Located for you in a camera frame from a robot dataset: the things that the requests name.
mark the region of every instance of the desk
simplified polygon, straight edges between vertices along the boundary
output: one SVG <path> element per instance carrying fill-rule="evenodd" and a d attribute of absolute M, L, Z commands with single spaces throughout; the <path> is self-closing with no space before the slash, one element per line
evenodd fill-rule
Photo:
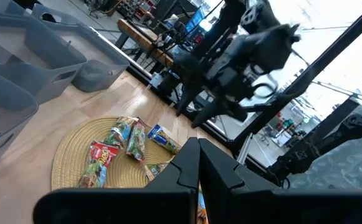
<path fill-rule="evenodd" d="M 124 19 L 120 19 L 117 22 L 118 29 L 122 32 L 120 38 L 116 41 L 116 47 L 119 49 L 122 48 L 128 40 L 131 38 L 134 40 L 143 50 L 150 51 L 152 41 L 145 37 L 145 35 L 141 34 L 140 31 L 136 30 L 129 22 Z M 152 40 L 157 39 L 157 34 L 155 34 L 152 30 L 147 28 L 140 28 L 147 36 L 149 36 Z M 173 59 L 168 54 L 162 54 L 163 51 L 159 49 L 154 49 L 151 53 L 151 57 L 157 59 L 159 63 L 167 66 L 172 66 Z"/>

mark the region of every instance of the black metal frame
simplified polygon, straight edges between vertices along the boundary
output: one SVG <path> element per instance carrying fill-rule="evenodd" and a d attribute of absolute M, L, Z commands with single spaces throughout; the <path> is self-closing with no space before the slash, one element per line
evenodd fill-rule
<path fill-rule="evenodd" d="M 362 15 L 332 43 L 302 74 L 284 91 L 284 94 L 294 94 L 301 89 L 301 86 L 307 86 L 307 83 L 319 75 L 322 70 L 329 65 L 343 50 L 345 50 L 360 34 L 362 34 Z M 132 63 L 127 69 L 134 77 L 139 79 L 144 85 L 149 85 L 150 76 Z M 162 94 L 159 90 L 151 88 L 151 90 L 158 95 L 167 104 L 174 103 L 166 95 Z M 282 110 L 292 99 L 282 100 L 273 105 L 270 110 L 265 110 L 253 120 L 253 122 L 243 130 L 243 132 L 235 138 L 235 140 L 228 139 L 216 128 L 212 127 L 209 123 L 204 123 L 201 128 L 210 134 L 214 139 L 219 141 L 225 147 L 230 149 L 235 156 L 241 149 L 245 139 L 250 133 L 258 133 L 276 114 Z M 184 112 L 188 119 L 193 120 L 193 114 Z M 265 170 L 254 158 L 248 156 L 246 160 L 248 168 L 256 173 Z"/>

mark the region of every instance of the round woven mat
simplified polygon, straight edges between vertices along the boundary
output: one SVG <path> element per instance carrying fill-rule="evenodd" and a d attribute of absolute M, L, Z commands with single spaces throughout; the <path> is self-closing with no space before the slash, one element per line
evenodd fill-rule
<path fill-rule="evenodd" d="M 94 139 L 103 140 L 117 119 L 117 116 L 110 116 L 86 121 L 64 137 L 54 158 L 52 190 L 77 185 L 87 165 L 90 143 Z M 145 126 L 146 135 L 150 129 Z M 148 178 L 143 165 L 165 162 L 171 157 L 168 151 L 146 138 L 144 163 L 126 155 L 125 150 L 120 151 L 108 167 L 105 187 L 144 187 Z"/>

